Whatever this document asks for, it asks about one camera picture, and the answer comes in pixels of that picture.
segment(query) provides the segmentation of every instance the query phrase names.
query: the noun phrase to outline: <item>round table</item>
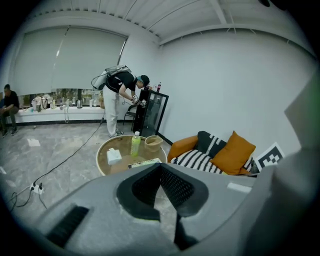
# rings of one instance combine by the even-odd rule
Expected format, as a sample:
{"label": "round table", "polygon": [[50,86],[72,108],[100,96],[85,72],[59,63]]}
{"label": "round table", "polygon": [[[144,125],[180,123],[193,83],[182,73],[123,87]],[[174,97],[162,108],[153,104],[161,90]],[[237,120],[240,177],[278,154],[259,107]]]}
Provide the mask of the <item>round table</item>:
{"label": "round table", "polygon": [[[128,165],[136,164],[139,162],[159,158],[162,163],[167,162],[167,155],[163,148],[157,152],[150,152],[145,149],[145,137],[141,137],[141,143],[139,145],[138,156],[132,157],[131,151],[131,140],[133,135],[122,135],[107,140],[98,150],[96,154],[96,165],[102,175],[116,174],[128,170]],[[109,165],[107,161],[107,151],[111,148],[119,150],[122,156],[120,162]]]}

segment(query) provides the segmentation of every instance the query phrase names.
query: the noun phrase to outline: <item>black cap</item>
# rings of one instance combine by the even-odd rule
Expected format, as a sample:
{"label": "black cap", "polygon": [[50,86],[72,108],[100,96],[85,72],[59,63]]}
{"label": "black cap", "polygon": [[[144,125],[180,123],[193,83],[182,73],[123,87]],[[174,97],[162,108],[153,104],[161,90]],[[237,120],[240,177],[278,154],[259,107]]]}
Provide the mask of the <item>black cap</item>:
{"label": "black cap", "polygon": [[143,86],[146,87],[149,83],[150,83],[150,80],[149,80],[149,77],[147,77],[146,75],[141,75],[141,80],[143,81]]}

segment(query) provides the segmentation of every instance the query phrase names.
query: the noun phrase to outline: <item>white pants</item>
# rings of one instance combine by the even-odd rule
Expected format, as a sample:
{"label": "white pants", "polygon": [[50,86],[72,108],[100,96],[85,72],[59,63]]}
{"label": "white pants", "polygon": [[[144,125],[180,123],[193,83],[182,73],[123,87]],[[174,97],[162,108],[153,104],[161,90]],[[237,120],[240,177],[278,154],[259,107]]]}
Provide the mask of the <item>white pants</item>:
{"label": "white pants", "polygon": [[119,115],[119,94],[103,87],[103,101],[105,107],[106,127],[109,135],[115,136],[118,130],[117,119]]}

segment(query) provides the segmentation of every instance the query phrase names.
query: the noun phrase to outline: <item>marble floor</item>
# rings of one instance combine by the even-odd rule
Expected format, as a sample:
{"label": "marble floor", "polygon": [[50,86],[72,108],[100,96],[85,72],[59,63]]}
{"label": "marble floor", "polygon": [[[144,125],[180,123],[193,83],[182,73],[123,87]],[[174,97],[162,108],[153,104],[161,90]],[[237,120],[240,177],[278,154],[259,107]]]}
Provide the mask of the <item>marble floor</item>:
{"label": "marble floor", "polygon": [[[20,126],[16,135],[0,138],[0,189],[5,202],[12,197],[13,192],[20,192],[30,186],[35,179],[72,155],[98,126],[99,123],[51,124],[36,128]],[[124,126],[119,123],[119,127],[123,128],[125,135],[133,134],[130,123]],[[108,139],[107,125],[103,123],[82,149],[39,180],[38,184],[41,182],[44,187],[41,199],[47,208],[86,182],[101,176],[96,154],[101,144]],[[168,154],[170,145],[164,142],[162,147]],[[29,191],[26,189],[18,196],[17,206],[28,199]],[[7,203],[9,209],[13,202]],[[161,214],[162,230],[173,240],[176,212],[162,188],[157,193],[155,208]],[[24,207],[15,207],[12,214],[18,221],[32,227],[45,211],[39,195],[32,192],[29,202]]]}

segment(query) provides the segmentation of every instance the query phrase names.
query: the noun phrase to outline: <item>roller shade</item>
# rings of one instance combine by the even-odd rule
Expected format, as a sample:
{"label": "roller shade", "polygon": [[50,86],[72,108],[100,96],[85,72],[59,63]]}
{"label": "roller shade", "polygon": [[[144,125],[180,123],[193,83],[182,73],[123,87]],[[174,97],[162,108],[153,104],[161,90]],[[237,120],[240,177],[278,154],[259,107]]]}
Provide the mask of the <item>roller shade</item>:
{"label": "roller shade", "polygon": [[11,85],[18,95],[51,91],[56,54],[66,31],[67,28],[55,28],[24,35]]}
{"label": "roller shade", "polygon": [[85,28],[70,28],[63,39],[53,74],[53,89],[91,89],[91,81],[118,64],[126,38]]}

